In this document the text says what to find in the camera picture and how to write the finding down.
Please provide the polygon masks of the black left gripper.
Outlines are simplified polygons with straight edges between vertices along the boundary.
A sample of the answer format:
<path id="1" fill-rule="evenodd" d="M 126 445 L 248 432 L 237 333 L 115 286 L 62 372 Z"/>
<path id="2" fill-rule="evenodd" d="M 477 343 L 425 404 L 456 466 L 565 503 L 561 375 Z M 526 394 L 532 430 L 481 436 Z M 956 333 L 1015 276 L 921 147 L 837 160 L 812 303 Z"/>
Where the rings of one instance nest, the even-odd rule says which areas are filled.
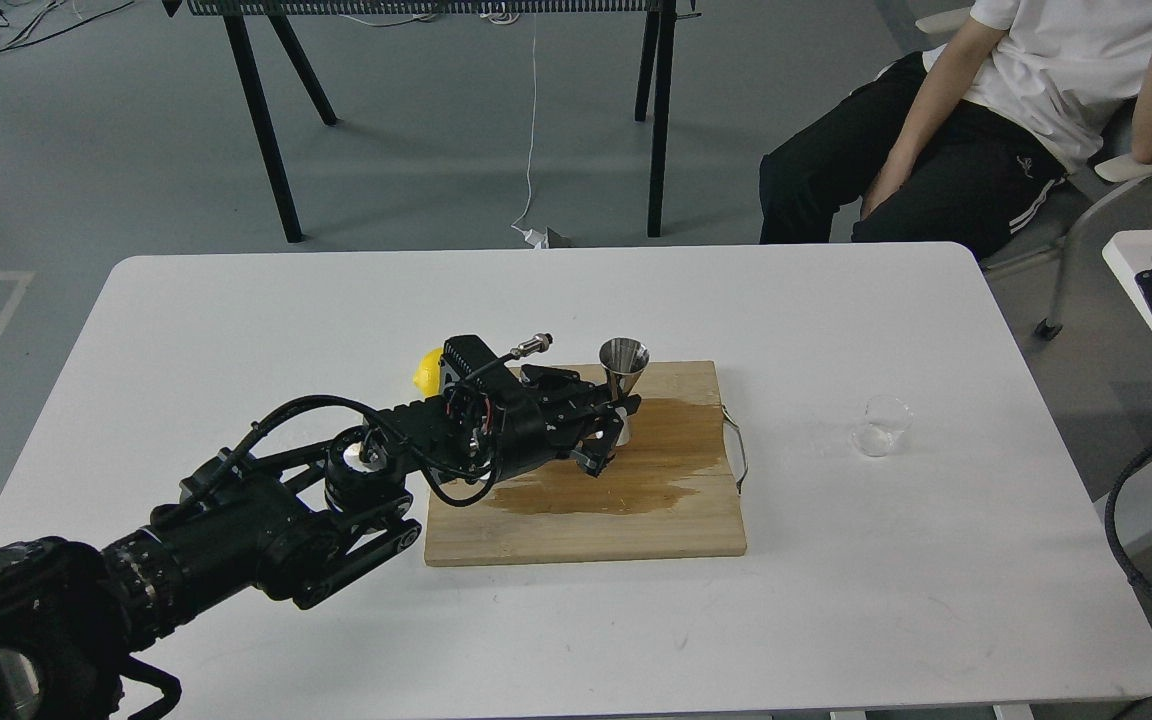
<path id="1" fill-rule="evenodd" d="M 573 458 L 590 477 L 599 477 L 616 455 L 623 420 L 596 420 L 614 410 L 639 410 L 641 395 L 613 397 L 607 382 L 596 386 L 575 369 L 522 365 L 516 376 L 505 365 L 482 376 L 492 401 L 486 432 L 490 483 L 520 477 L 548 462 Z"/>

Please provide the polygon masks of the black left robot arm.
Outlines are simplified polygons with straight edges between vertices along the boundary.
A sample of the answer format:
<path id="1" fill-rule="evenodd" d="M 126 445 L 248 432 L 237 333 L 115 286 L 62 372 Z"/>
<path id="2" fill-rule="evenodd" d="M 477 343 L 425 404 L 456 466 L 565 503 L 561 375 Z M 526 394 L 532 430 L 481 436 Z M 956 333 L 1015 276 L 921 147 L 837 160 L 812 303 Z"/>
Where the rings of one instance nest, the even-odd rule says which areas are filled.
<path id="1" fill-rule="evenodd" d="M 138 652 L 244 588 L 311 609 L 397 556 L 420 537 L 411 473 L 456 507 L 556 460 L 602 473 L 639 409 L 646 348 L 605 342 L 602 384 L 511 372 L 550 342 L 494 354 L 475 334 L 449 338 L 419 401 L 293 397 L 103 550 L 55 536 L 1 546 L 0 719 L 108 719 L 128 680 L 160 694 L 134 717 L 168 715 L 179 679 Z"/>

